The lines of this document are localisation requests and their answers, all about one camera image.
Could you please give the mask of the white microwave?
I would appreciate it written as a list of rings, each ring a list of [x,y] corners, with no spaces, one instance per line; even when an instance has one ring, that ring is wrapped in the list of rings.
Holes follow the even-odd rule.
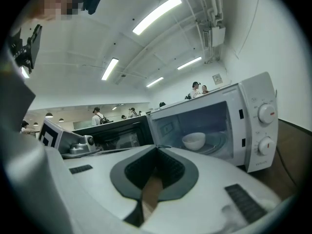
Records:
[[[244,166],[248,173],[272,165],[278,136],[277,103],[267,72],[206,95],[169,104],[145,116],[76,130],[100,144],[136,128],[146,144],[186,149],[185,138],[205,135],[198,154]]]

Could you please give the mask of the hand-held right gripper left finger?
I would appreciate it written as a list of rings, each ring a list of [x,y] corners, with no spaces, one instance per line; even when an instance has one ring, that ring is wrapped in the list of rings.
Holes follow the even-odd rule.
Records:
[[[138,234],[153,234],[141,228],[142,191],[154,171],[156,146],[145,145],[122,152],[96,154],[64,163],[75,181],[103,209]]]

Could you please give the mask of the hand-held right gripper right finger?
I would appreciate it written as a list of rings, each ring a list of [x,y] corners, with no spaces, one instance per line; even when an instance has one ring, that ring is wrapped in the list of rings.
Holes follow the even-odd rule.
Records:
[[[260,234],[279,213],[281,199],[269,187],[236,166],[179,148],[169,151],[195,164],[199,176],[181,199],[158,203],[143,229],[152,234]],[[267,214],[248,223],[226,192],[238,184]]]

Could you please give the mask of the dark brown table white legs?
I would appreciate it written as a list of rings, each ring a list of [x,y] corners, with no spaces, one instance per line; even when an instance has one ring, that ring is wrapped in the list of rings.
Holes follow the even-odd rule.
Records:
[[[271,167],[250,175],[285,200],[299,192],[308,178],[312,166],[312,132],[280,119],[277,147]]]

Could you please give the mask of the white bowl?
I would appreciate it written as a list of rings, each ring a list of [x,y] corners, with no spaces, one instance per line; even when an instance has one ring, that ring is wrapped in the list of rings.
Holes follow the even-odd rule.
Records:
[[[191,133],[182,138],[186,148],[191,151],[197,151],[205,145],[206,135],[204,133]]]

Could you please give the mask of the white electrical box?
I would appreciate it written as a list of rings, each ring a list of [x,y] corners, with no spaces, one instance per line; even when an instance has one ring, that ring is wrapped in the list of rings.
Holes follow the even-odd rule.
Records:
[[[225,39],[225,27],[213,27],[212,28],[212,47],[217,47],[223,44]]]

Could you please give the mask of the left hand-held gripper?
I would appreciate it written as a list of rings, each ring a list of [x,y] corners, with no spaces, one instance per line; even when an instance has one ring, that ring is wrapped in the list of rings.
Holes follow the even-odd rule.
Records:
[[[100,151],[96,148],[92,136],[81,136],[67,131],[48,119],[43,122],[39,133],[39,141],[44,146],[57,149],[63,159],[80,158]]]

